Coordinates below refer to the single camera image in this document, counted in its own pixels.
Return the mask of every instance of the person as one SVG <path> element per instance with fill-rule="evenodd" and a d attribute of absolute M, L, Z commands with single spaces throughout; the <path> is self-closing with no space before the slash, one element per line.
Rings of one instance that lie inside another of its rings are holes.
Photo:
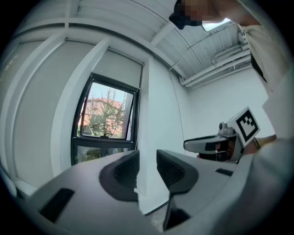
<path fill-rule="evenodd" d="M 289 71 L 292 57 L 284 48 L 283 39 L 271 29 L 273 25 L 270 28 L 267 19 L 261 16 L 257 20 L 250 13 L 254 12 L 254 9 L 251 9 L 247 2 L 245 0 L 181 0 L 180 6 L 185 12 L 185 16 L 189 16 L 191 21 L 216 23 L 229 18 L 237 23 L 245 32 L 252 54 L 253 68 L 270 96 Z M 276 135 L 272 135 L 256 140 L 258 145 L 262 147 L 276 139 Z M 256 151 L 255 143 L 250 143 L 244 154 Z"/>

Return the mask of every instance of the tree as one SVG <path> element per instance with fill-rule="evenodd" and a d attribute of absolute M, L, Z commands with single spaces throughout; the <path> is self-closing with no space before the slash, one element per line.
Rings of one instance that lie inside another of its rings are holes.
<path fill-rule="evenodd" d="M 110 133 L 111 136 L 113 136 L 115 131 L 122 129 L 126 93 L 124 94 L 123 101 L 119 107 L 115 106 L 115 96 L 116 90 L 110 88 L 107 91 L 106 100 L 103 98 L 103 94 L 101 94 L 100 100 L 95 100 L 94 94 L 92 94 L 88 114 L 90 124 L 88 127 L 94 135 Z"/>

